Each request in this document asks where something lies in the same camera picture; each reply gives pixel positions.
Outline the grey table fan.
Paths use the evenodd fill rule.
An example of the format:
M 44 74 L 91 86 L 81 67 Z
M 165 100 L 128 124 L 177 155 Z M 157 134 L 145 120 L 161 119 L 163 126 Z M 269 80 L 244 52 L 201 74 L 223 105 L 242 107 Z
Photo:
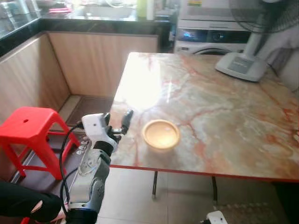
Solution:
M 256 55 L 262 37 L 298 24 L 299 1 L 230 0 L 230 9 L 235 21 L 251 34 L 241 53 L 227 53 L 215 68 L 231 77 L 256 83 L 268 68 L 267 62 Z

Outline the white front-load washing machine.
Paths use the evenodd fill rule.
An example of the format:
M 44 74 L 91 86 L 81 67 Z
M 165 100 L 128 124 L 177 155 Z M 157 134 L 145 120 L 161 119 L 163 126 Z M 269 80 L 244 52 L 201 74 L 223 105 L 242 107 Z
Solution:
M 174 51 L 180 54 L 241 53 L 251 32 L 237 30 L 210 30 L 198 28 L 178 28 Z

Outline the white appliance with energy label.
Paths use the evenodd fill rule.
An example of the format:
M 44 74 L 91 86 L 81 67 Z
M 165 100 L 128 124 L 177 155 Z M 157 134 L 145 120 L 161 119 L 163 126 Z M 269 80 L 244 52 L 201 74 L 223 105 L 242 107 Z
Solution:
M 181 0 L 178 26 L 242 30 L 242 27 L 233 18 L 230 0 Z

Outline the wood counter with black top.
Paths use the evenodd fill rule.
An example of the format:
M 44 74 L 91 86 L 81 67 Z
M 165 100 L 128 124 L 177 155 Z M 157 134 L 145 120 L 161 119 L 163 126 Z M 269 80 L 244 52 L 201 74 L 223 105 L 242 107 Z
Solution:
M 59 110 L 70 95 L 112 98 L 130 53 L 171 49 L 170 20 L 33 12 L 0 0 L 0 123 L 22 106 Z

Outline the person's leg in black trousers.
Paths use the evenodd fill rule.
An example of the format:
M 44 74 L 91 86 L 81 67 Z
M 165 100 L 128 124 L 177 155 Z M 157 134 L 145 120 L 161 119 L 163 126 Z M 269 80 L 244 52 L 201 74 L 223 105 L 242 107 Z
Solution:
M 65 218 L 63 201 L 52 193 L 38 192 L 0 181 L 0 216 L 28 217 L 40 223 Z

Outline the yellow round bowl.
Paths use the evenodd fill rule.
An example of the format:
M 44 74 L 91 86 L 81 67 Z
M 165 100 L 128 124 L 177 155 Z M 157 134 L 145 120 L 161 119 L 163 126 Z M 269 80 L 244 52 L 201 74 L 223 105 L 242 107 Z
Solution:
M 152 151 L 171 151 L 181 141 L 181 132 L 173 122 L 155 119 L 147 122 L 141 130 L 145 143 Z

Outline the pink flat item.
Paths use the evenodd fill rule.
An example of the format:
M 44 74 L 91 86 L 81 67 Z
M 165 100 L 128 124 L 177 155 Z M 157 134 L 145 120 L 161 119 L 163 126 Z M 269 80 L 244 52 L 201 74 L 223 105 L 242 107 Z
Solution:
M 50 8 L 49 14 L 67 14 L 72 13 L 72 9 L 69 7 L 58 7 L 58 8 Z

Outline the beige dotted floor mat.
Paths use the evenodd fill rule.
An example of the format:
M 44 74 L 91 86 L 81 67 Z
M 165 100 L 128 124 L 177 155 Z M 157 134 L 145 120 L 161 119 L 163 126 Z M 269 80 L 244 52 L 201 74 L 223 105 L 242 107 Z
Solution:
M 214 205 L 227 224 L 283 224 L 269 203 L 225 203 Z

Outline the red plastic stool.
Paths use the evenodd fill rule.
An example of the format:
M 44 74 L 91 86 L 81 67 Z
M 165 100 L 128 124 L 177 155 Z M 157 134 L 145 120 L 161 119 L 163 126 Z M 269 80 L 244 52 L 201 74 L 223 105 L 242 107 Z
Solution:
M 8 156 L 21 176 L 26 170 L 45 171 L 56 180 L 63 179 L 60 162 L 66 160 L 73 147 L 80 142 L 73 133 L 68 133 L 68 126 L 58 112 L 46 107 L 19 107 L 0 125 L 0 149 Z M 66 150 L 62 156 L 56 156 L 50 144 L 49 136 L 62 136 L 67 140 Z M 45 165 L 26 166 L 22 160 L 30 149 Z

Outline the dark brown floor mat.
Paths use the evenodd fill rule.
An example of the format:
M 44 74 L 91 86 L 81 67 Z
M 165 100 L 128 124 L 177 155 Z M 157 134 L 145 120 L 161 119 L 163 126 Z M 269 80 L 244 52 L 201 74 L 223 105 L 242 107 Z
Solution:
M 80 122 L 84 115 L 108 113 L 112 104 L 113 98 L 70 95 L 58 110 L 58 114 L 65 121 L 68 131 Z

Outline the green bottle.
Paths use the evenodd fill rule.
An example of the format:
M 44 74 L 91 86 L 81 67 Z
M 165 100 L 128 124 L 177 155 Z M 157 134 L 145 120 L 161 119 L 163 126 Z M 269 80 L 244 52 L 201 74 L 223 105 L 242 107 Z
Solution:
M 136 0 L 136 16 L 139 18 L 147 17 L 147 0 Z

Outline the black metal table leg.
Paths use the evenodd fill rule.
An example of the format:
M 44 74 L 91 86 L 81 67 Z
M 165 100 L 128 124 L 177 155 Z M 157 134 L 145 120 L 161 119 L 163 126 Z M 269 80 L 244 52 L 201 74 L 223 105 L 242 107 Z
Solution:
M 158 171 L 154 171 L 152 177 L 152 199 L 155 200 L 157 197 L 157 177 Z
M 215 176 L 211 176 L 212 182 L 212 201 L 218 203 L 218 186 Z

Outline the steel sink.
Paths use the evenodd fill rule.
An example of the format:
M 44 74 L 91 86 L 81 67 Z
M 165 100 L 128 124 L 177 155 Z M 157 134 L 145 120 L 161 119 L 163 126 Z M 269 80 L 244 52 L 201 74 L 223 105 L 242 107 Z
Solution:
M 83 17 L 102 17 L 110 19 L 128 18 L 135 13 L 134 7 L 82 6 L 74 14 Z

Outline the white bottle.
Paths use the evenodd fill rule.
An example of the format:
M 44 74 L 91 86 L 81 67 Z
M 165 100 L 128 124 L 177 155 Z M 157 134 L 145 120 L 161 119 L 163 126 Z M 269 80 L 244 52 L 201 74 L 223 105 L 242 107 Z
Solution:
M 146 18 L 148 21 L 153 21 L 155 19 L 155 0 L 147 0 Z

